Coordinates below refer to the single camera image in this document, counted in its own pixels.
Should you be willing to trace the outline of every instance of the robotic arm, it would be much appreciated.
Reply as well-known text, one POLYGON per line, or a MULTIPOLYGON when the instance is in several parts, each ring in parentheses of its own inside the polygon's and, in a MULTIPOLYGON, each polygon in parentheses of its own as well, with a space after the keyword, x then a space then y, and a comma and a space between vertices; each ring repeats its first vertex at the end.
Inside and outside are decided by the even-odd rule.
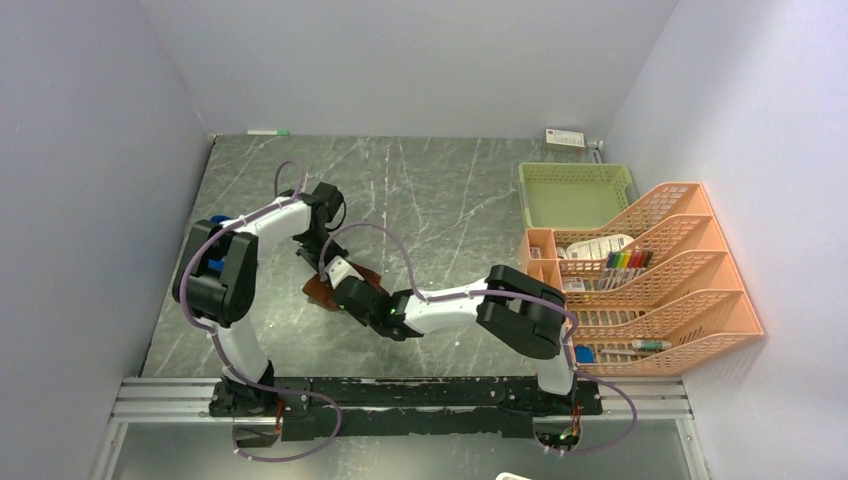
MULTIPOLYGON (((285 192, 275 203, 281 203, 291 194, 285 192)), ((341 192, 333 185, 320 183, 311 194, 301 194, 295 202, 224 235, 190 272, 187 301, 191 310, 201 323, 215 326, 233 368, 246 378, 263 385, 274 384, 273 365, 262 352, 248 318, 258 259, 275 244, 292 238, 300 245, 297 254, 317 272, 321 248, 331 232, 327 225, 343 207, 341 192)), ((177 301, 179 282, 189 259, 222 225, 226 222, 201 220, 192 226, 172 289, 177 301)), ((477 323, 534 360, 542 391, 558 396, 572 391, 574 376, 560 341, 566 328, 561 315, 531 302, 509 302, 496 296, 463 295, 453 300, 428 302, 420 300, 411 290, 389 294, 379 286, 378 275, 348 262, 347 255, 346 250, 332 242, 323 258, 326 281, 321 282, 316 275, 304 292, 326 307, 345 310, 362 325, 395 341, 477 323), (316 285, 318 290, 329 292, 331 302, 315 293, 316 285)), ((564 303, 561 292, 504 265, 492 267, 486 278, 472 284, 429 292, 427 297, 478 290, 506 290, 564 303)), ((223 391, 240 401, 221 399, 219 408, 213 401, 210 404, 213 416, 260 414, 275 401, 272 394, 241 383, 226 367, 223 383, 223 391), (252 407, 236 412, 235 404, 252 407)))

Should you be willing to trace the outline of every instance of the light gray wall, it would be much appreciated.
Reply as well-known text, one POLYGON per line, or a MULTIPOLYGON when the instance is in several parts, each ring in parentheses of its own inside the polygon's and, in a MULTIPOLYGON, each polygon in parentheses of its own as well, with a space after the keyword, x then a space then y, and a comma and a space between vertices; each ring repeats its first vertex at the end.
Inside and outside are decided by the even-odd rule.
POLYGON ((0 1, 0 478, 88 478, 206 134, 132 0, 0 1))
POLYGON ((682 0, 607 136, 706 184, 767 338, 684 376, 714 478, 848 478, 848 3, 682 0))
POLYGON ((600 138, 677 0, 142 0, 212 132, 600 138))

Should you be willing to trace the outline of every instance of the orange plastic rack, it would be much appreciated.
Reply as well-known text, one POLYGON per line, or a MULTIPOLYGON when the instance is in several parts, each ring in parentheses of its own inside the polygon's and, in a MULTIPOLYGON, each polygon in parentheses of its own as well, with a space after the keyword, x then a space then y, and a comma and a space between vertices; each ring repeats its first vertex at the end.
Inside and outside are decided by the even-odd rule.
POLYGON ((564 292, 579 319, 574 344, 592 351, 580 369, 601 376, 679 375, 763 336, 704 188, 664 183, 605 226, 592 230, 527 229, 524 270, 563 289, 562 276, 598 279, 605 260, 563 260, 557 247, 624 233, 625 250, 653 252, 642 275, 613 290, 564 292), (530 248, 541 258, 531 258, 530 248), (661 339, 672 348, 650 356, 602 353, 631 350, 634 339, 661 339))

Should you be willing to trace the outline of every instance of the gray marble surface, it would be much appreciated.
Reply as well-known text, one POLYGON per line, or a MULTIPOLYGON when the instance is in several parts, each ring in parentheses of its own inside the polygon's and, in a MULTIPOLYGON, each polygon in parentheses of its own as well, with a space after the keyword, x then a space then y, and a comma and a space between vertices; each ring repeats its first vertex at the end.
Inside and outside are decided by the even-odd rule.
MULTIPOLYGON (((518 199, 522 162, 581 161, 551 153, 535 140, 221 136, 190 221, 237 216, 273 199, 273 175, 283 160, 308 169, 307 190, 318 180, 337 185, 347 222, 387 225, 410 251, 422 288, 463 285, 496 263, 517 265, 523 233, 518 199)), ((281 189, 296 174, 282 175, 281 189)), ((374 229, 342 234, 350 259, 383 272, 383 286, 408 288, 391 239, 374 229)), ((284 240, 260 259, 252 322, 278 375, 420 376, 523 375, 524 357, 476 326, 394 342, 346 314, 307 302, 300 292, 312 275, 284 240)), ((169 286, 163 285, 163 292, 169 286)), ((191 328, 167 295, 144 376, 215 377, 221 363, 203 332, 191 328)))

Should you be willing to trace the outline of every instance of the blue cap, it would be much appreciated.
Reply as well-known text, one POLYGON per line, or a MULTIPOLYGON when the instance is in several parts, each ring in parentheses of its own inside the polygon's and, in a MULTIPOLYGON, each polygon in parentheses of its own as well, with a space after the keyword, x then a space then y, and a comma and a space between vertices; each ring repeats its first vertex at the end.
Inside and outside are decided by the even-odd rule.
POLYGON ((577 345, 574 347, 574 356, 577 357, 577 363, 595 363, 595 356, 589 347, 577 345))
POLYGON ((212 223, 223 223, 223 222, 226 222, 227 220, 232 220, 232 219, 230 217, 226 216, 226 215, 212 215, 211 217, 209 217, 209 221, 212 222, 212 223))
POLYGON ((224 271, 223 260, 209 260, 209 262, 207 262, 206 264, 209 265, 209 268, 211 268, 212 270, 217 270, 219 272, 224 271))

